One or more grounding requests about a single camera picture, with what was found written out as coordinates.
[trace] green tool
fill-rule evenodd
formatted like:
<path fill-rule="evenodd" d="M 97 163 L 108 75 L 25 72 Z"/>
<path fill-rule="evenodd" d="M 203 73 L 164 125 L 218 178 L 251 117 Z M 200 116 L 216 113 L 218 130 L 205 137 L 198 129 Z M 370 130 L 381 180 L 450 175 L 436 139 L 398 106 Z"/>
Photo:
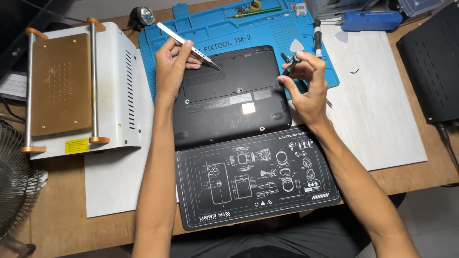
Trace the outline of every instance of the green tool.
<path fill-rule="evenodd" d="M 266 9 L 266 10 L 259 10 L 259 11 L 252 11 L 252 12 L 240 13 L 240 14 L 236 14 L 236 16 L 226 17 L 225 19 L 242 18 L 242 17 L 252 16 L 252 15 L 257 15 L 257 14 L 262 14 L 262 13 L 266 13 L 266 12 L 270 12 L 270 11 L 281 11 L 281 10 L 282 10 L 282 7 L 281 7 L 281 6 L 278 6 L 278 7 L 269 8 L 269 9 Z"/>

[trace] white machine casing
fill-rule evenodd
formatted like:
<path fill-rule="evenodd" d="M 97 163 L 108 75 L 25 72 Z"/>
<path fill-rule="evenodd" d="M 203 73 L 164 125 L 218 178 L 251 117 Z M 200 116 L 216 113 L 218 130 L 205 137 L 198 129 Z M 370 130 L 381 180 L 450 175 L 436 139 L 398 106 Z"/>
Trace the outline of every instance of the white machine casing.
<path fill-rule="evenodd" d="M 96 37 L 99 136 L 110 138 L 110 143 L 89 143 L 88 151 L 140 147 L 136 47 L 116 24 L 104 22 L 103 25 L 106 26 L 106 31 L 98 32 Z M 45 35 L 53 39 L 81 33 L 89 34 L 89 26 L 46 32 Z M 32 136 L 32 146 L 45 146 L 46 152 L 31 153 L 30 159 L 65 155 L 66 141 L 87 139 L 91 136 L 91 127 Z"/>

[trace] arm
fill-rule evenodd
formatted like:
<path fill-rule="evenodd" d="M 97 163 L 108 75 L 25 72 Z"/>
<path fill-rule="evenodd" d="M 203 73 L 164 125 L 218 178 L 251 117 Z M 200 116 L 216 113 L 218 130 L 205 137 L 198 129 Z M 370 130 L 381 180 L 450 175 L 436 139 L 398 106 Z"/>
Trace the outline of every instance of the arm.
<path fill-rule="evenodd" d="M 157 97 L 135 214 L 134 258 L 169 257 L 176 208 L 172 110 L 185 68 L 198 69 L 202 63 L 190 56 L 192 45 L 188 40 L 180 47 L 170 38 L 155 54 Z"/>
<path fill-rule="evenodd" d="M 291 77 L 305 79 L 308 82 L 308 92 L 301 94 L 289 77 L 279 76 L 278 80 L 289 90 L 293 105 L 318 138 L 336 183 L 346 203 L 368 232 L 377 256 L 418 258 L 416 248 L 394 205 L 344 145 L 325 114 L 328 88 L 324 80 L 325 62 L 310 53 L 298 52 L 297 57 L 306 62 L 298 64 Z"/>

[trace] yellow warning label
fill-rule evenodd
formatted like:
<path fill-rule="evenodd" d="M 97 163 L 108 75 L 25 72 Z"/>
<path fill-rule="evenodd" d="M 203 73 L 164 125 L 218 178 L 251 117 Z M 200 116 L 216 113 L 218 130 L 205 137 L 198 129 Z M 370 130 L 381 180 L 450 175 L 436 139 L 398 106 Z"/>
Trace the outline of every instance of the yellow warning label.
<path fill-rule="evenodd" d="M 65 142 L 65 155 L 88 151 L 88 138 Z"/>

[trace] fan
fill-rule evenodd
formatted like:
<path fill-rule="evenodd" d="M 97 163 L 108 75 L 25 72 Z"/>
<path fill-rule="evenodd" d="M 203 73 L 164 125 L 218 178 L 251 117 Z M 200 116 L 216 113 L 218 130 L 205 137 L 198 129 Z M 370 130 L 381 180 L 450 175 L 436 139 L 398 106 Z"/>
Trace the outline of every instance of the fan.
<path fill-rule="evenodd" d="M 0 245 L 27 257 L 35 245 L 23 244 L 10 237 L 11 232 L 30 212 L 41 187 L 43 172 L 32 167 L 21 132 L 0 120 Z"/>

